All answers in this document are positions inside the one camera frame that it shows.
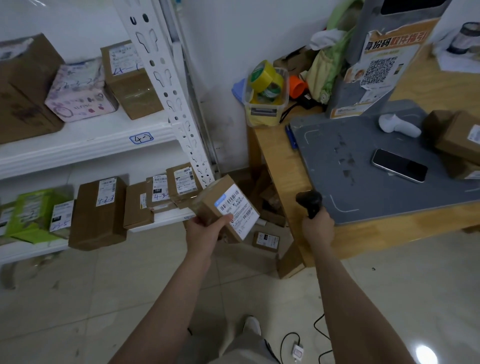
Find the barcode scanner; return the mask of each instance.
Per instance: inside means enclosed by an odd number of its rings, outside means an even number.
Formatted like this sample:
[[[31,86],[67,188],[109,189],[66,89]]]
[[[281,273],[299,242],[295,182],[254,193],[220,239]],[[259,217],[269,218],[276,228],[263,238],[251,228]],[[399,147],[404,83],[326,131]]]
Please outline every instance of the barcode scanner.
[[[297,193],[295,201],[307,209],[309,219],[314,218],[322,208],[322,194],[316,190]]]

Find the gray mat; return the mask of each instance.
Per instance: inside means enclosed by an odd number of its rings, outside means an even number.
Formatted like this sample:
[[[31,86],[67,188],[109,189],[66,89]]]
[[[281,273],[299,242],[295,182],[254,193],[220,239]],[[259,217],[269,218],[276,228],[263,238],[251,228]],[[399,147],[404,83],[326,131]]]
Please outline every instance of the gray mat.
[[[480,200],[480,181],[450,178],[422,137],[384,133],[378,126],[384,113],[418,127],[427,116],[413,101],[399,100],[389,101],[378,114],[336,120],[316,114],[290,122],[310,181],[337,224]],[[371,159],[378,148],[427,166],[425,182],[374,167]]]

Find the orange cup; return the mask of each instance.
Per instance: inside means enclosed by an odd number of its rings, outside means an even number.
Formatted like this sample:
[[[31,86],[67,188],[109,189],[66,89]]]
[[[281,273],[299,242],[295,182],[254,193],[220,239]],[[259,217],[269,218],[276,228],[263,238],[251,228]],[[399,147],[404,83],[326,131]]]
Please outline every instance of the orange cup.
[[[288,94],[291,98],[300,97],[307,88],[307,84],[302,81],[298,76],[290,76],[289,83],[290,89],[288,90]]]

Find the plastic container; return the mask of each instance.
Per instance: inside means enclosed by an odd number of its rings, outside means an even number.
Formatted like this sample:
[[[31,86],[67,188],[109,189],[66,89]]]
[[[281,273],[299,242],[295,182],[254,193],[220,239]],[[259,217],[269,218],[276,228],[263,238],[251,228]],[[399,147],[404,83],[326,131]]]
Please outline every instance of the plastic container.
[[[247,115],[247,124],[251,127],[257,126],[275,126],[280,123],[282,112],[288,104],[288,71],[285,68],[275,67],[275,71],[283,77],[282,93],[272,104],[258,103],[254,91],[248,86],[248,78],[253,69],[247,74],[245,85],[243,86],[242,102],[245,105]]]

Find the tile floor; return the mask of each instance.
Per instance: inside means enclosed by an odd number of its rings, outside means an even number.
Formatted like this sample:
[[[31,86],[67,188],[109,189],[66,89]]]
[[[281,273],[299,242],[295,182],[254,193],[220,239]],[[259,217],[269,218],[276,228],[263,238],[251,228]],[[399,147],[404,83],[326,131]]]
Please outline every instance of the tile floor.
[[[277,228],[282,242],[288,232]],[[14,291],[0,291],[2,363],[106,363],[145,315],[186,252],[182,224],[129,235],[89,253],[68,250],[40,270],[18,264]],[[412,352],[432,348],[439,363],[480,362],[480,234],[453,232],[344,261],[355,281]],[[279,280],[274,255],[219,245],[191,323],[225,347],[245,314],[256,315],[274,352],[296,331],[303,363],[329,342],[313,329],[323,313],[312,268]],[[324,322],[320,328],[326,331]],[[286,340],[284,362],[294,338]],[[322,364],[333,363],[331,354]]]

